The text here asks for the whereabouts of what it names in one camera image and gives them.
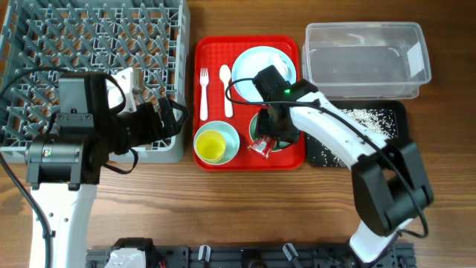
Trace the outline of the red snack wrapper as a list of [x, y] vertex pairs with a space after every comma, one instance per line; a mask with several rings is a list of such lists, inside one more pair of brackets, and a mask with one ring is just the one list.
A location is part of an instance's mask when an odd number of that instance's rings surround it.
[[248, 149], [253, 153], [257, 153], [264, 159], [267, 159], [271, 151], [276, 146], [276, 143], [277, 141], [274, 138], [264, 135], [263, 137], [257, 138], [255, 141], [253, 141], [248, 146]]

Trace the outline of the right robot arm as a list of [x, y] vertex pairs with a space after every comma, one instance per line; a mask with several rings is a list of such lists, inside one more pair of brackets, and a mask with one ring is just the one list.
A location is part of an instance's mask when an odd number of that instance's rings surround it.
[[361, 222], [349, 246], [360, 264], [377, 263], [406, 226], [418, 217], [428, 236], [424, 209], [434, 201], [417, 145], [409, 138], [388, 138], [337, 109], [307, 80], [291, 84], [282, 77], [253, 78], [263, 99], [256, 135], [289, 144], [305, 132], [329, 148], [351, 171]]

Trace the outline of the white rice pile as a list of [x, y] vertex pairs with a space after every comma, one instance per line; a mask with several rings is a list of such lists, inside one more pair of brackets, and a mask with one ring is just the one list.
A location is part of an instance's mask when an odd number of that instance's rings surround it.
[[[341, 111], [364, 127], [388, 138], [399, 136], [396, 113], [390, 109], [341, 109]], [[313, 167], [345, 168], [346, 165], [317, 139], [306, 135], [306, 156]]]

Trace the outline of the yellow plastic cup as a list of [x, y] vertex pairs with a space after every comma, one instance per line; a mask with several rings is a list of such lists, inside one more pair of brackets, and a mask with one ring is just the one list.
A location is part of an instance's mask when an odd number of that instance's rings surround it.
[[195, 149], [198, 156], [208, 163], [217, 163], [225, 155], [225, 137], [216, 130], [205, 130], [195, 140]]

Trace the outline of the white tissue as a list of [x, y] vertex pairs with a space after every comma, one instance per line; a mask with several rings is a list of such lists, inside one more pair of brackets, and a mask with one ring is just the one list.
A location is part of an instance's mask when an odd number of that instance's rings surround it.
[[286, 62], [278, 54], [272, 54], [270, 59], [272, 65], [278, 70], [280, 75], [286, 79], [289, 76], [289, 68]]

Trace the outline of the mint green bowl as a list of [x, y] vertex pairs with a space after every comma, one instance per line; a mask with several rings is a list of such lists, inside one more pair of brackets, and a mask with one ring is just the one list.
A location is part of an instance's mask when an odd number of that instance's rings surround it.
[[277, 143], [272, 152], [284, 150], [293, 144], [297, 144], [300, 138], [300, 131], [293, 127], [289, 118], [284, 122], [277, 121], [276, 116], [270, 115], [261, 109], [252, 119], [249, 127], [249, 135], [252, 141], [264, 135], [274, 138]]

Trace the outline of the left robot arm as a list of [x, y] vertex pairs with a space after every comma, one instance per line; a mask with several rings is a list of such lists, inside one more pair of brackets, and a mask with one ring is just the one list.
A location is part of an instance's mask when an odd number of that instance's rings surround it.
[[103, 72], [66, 72], [59, 78], [59, 112], [52, 115], [58, 131], [38, 135], [26, 150], [27, 183], [36, 219], [30, 267], [84, 267], [86, 237], [101, 168], [122, 174], [109, 165], [111, 153], [131, 153], [136, 147], [178, 135], [188, 108], [160, 98], [158, 108], [140, 104], [125, 112], [121, 102], [110, 107]]

